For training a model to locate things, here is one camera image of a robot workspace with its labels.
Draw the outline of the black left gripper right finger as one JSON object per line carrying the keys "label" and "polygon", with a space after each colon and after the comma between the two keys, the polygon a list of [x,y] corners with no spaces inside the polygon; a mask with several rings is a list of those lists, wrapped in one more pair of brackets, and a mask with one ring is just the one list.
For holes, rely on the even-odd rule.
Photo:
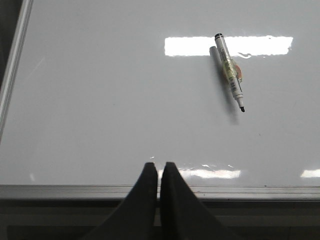
{"label": "black left gripper right finger", "polygon": [[167,162],[160,188],[160,219],[165,240],[240,240],[195,196],[173,162]]}

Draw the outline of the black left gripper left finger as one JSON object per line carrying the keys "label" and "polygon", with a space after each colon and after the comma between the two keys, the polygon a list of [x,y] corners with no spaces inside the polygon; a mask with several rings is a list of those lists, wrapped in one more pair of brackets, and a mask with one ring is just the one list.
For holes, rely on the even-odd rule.
{"label": "black left gripper left finger", "polygon": [[158,173],[147,162],[126,198],[107,219],[82,240],[149,240],[155,220]]}

